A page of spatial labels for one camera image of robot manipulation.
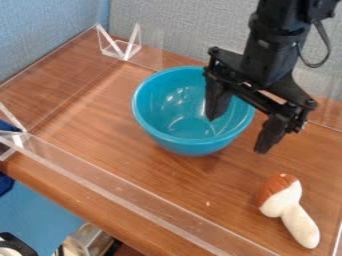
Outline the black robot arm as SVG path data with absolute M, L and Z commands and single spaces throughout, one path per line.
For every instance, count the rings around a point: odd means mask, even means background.
M 286 134 L 302 130 L 318 103 L 293 78 L 296 64 L 305 60 L 302 49 L 312 28 L 325 43 L 322 20 L 332 18 L 341 0 L 260 0 L 250 16 L 245 52 L 209 49 L 205 67 L 206 116 L 220 118 L 234 96 L 269 115 L 256 143 L 268 153 Z

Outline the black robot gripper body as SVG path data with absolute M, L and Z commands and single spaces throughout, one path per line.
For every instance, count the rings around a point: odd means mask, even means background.
M 249 36 L 245 52 L 220 47 L 209 49 L 210 62 L 204 70 L 226 88 L 269 116 L 289 120 L 288 133 L 300 132 L 318 103 L 293 77 L 308 33 L 298 35 Z

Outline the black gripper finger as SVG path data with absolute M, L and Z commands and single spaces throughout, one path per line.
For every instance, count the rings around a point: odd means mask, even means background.
M 289 123 L 290 120 L 280 114 L 272 114 L 269 116 L 254 147 L 254 151 L 258 154 L 266 154 L 272 147 L 281 141 L 288 133 Z
M 210 121 L 220 118 L 228 111 L 233 92 L 226 84 L 213 77 L 206 78 L 206 116 Z

